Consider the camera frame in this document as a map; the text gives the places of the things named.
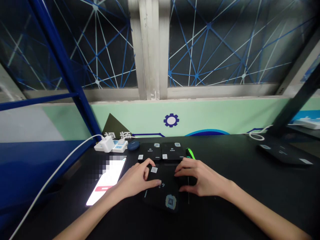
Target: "cable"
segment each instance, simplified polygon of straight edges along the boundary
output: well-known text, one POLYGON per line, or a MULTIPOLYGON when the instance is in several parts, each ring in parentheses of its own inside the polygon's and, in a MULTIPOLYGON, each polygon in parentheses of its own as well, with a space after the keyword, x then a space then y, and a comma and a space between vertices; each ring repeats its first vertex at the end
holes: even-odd
POLYGON ((263 133, 265 130, 267 130, 269 127, 271 127, 271 126, 273 126, 273 125, 269 125, 269 126, 267 126, 267 127, 265 127, 264 129, 262 129, 260 132, 249 132, 249 133, 244 133, 244 134, 248 134, 249 135, 249 137, 251 137, 252 139, 254 139, 254 140, 257 140, 257 141, 263 141, 263 140, 265 140, 265 138, 263 137, 263 136, 261 136, 261 135, 259 135, 260 133, 263 133))
POLYGON ((46 183, 43 185, 43 187, 41 188, 41 190, 39 191, 38 195, 36 196, 36 198, 33 200, 31 206, 29 207, 27 213, 24 215, 23 219, 21 220, 21 222, 19 223, 19 225, 17 226, 16 230, 14 230, 13 234, 11 235, 11 237, 9 238, 9 240, 12 240, 13 237, 16 235, 16 233, 18 232, 19 228, 21 227, 21 225, 23 224, 24 220, 26 220, 28 214, 30 213, 31 209, 33 208, 34 204, 36 203, 36 201, 38 200, 39 196, 41 195, 41 193, 43 192, 43 190, 45 189, 45 187, 48 185, 48 183, 51 181, 51 179, 54 177, 54 175, 59 171, 59 169, 62 167, 62 165, 68 160, 68 158, 79 148, 81 147, 84 143, 86 143, 87 141, 89 141, 91 138, 94 138, 96 136, 101 136, 102 139, 104 138, 104 136, 97 134, 94 135, 90 138, 88 138, 87 140, 85 140, 84 142, 82 142, 78 147, 76 147, 67 157, 65 160, 62 161, 62 163, 59 165, 59 167, 53 172, 53 174, 51 175, 51 177, 49 177, 49 179, 46 181, 46 183))
POLYGON ((134 137, 134 136, 124 137, 124 138, 121 138, 121 139, 119 140, 119 143, 120 143, 120 144, 123 144, 124 141, 126 140, 126 138, 138 138, 138 137, 134 137))

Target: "smartphone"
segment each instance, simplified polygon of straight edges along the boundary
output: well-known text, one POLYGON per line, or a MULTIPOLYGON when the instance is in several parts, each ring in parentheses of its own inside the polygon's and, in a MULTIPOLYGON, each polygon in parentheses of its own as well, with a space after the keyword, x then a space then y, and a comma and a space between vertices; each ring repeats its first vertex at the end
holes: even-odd
POLYGON ((97 185, 93 189, 86 205, 92 206, 95 204, 105 192, 117 184, 124 169, 127 158, 123 160, 110 160, 106 167, 106 172, 102 174, 97 185))

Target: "mint green wall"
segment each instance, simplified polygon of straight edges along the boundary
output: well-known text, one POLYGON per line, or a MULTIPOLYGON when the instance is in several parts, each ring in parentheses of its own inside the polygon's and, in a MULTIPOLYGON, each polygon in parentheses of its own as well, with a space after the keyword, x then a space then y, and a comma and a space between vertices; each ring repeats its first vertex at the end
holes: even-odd
MULTIPOLYGON (((102 130, 109 113, 131 133, 161 133, 166 137, 185 136, 203 129, 218 129, 240 134, 270 125, 288 99, 243 99, 214 101, 155 101, 92 104, 102 130), (180 121, 172 128, 163 122, 166 115, 177 114, 180 121)), ((302 110, 319 110, 320 98, 312 98, 302 110)), ((43 110, 65 140, 90 136, 75 105, 49 105, 43 110)))

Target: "hand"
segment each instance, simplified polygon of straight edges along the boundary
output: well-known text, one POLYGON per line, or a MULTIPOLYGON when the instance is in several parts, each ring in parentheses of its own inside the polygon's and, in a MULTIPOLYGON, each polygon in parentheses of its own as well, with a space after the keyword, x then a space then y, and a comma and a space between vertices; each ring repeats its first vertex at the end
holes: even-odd
POLYGON ((213 171, 200 160, 183 158, 175 170, 175 177, 193 176, 198 179, 194 186, 182 186, 180 192, 191 192, 198 196, 219 196, 225 198, 232 181, 213 171))
POLYGON ((120 181, 111 188, 117 192, 120 200, 161 184, 161 180, 159 179, 147 181, 149 175, 148 164, 151 164, 153 167, 156 166, 150 158, 141 164, 136 163, 129 168, 120 181))

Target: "power strip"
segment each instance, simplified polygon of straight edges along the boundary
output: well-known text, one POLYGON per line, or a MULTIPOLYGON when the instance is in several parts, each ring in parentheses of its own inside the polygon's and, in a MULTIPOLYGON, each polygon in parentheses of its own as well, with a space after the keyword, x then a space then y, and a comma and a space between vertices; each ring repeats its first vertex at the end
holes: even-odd
MULTIPOLYGON (((124 143, 121 144, 119 143, 118 140, 113 140, 113 143, 114 143, 114 147, 112 148, 111 152, 123 153, 128 146, 128 141, 124 141, 124 143)), ((103 148, 101 147, 100 144, 96 144, 94 146, 94 150, 103 152, 103 148)))

